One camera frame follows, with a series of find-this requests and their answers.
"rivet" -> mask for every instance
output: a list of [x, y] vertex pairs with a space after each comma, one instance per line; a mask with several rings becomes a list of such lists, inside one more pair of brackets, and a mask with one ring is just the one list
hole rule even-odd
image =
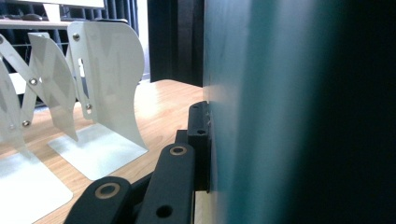
[[79, 34], [73, 34], [73, 39], [79, 41]]
[[23, 125], [23, 127], [27, 127], [27, 126], [30, 125], [30, 121], [29, 121], [29, 120], [24, 120], [24, 121], [22, 122], [22, 125]]
[[32, 86], [36, 86], [37, 85], [37, 79], [36, 78], [30, 78], [29, 79], [29, 83], [32, 85]]

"black bracket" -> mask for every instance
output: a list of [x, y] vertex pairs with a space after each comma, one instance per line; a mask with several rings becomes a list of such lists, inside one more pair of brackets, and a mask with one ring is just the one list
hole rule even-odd
[[178, 130], [153, 173], [134, 182], [107, 176], [91, 183], [65, 223], [193, 223], [195, 191], [209, 192], [207, 102], [192, 105], [188, 130]]

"metal plate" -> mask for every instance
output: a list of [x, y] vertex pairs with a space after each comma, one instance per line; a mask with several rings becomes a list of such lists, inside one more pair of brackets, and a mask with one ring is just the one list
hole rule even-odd
[[75, 82], [64, 54], [47, 33], [29, 34], [32, 43], [30, 67], [41, 77], [46, 105], [52, 122], [74, 140], [78, 140], [73, 120], [76, 102]]
[[145, 144], [134, 117], [134, 91], [143, 75], [144, 57], [131, 27], [112, 22], [75, 21], [67, 29], [76, 76], [83, 63], [95, 122], [137, 143]]

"dark green wall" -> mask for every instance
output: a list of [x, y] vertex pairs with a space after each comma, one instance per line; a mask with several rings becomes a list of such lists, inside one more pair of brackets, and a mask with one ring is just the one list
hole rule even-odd
[[206, 0], [214, 223], [396, 221], [394, 8]]

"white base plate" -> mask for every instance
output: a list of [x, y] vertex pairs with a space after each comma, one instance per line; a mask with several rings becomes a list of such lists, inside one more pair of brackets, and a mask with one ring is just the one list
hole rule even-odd
[[73, 198], [35, 155], [0, 160], [0, 223], [33, 223]]
[[62, 136], [49, 146], [90, 180], [97, 180], [120, 169], [147, 152], [101, 124], [77, 131], [78, 142]]

